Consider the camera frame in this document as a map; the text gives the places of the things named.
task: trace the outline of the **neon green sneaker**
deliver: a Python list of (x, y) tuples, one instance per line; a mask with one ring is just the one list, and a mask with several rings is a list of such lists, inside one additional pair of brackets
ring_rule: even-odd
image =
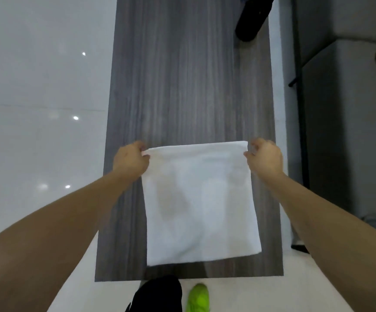
[(186, 312), (210, 312), (210, 297), (205, 284), (196, 284), (189, 293)]

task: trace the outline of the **towel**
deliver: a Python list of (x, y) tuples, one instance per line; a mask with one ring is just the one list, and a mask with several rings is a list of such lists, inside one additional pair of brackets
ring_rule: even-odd
[(244, 151), (247, 141), (145, 151), (148, 266), (262, 251)]

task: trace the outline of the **person's right hand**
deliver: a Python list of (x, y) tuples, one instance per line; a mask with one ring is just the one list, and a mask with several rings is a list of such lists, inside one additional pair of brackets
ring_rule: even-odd
[(258, 138), (252, 140), (251, 144), (256, 149), (256, 153), (246, 151), (244, 156), (253, 173), (265, 183), (284, 175), (282, 152), (273, 141)]

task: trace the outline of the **gray cushion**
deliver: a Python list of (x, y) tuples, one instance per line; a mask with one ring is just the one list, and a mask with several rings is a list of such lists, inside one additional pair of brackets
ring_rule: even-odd
[(376, 213), (376, 44), (337, 40), (303, 69), (310, 188)]
[(337, 38), (376, 41), (376, 0), (297, 0), (302, 62)]

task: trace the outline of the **gray wood grain tabletop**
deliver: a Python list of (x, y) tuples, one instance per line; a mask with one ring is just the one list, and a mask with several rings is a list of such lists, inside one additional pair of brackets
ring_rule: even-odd
[[(138, 139), (150, 147), (274, 140), (268, 22), (240, 43), (241, 9), (240, 0), (118, 0), (104, 173), (118, 148)], [(279, 204), (254, 176), (252, 185), (260, 254), (147, 267), (137, 181), (100, 229), (96, 281), (283, 275)]]

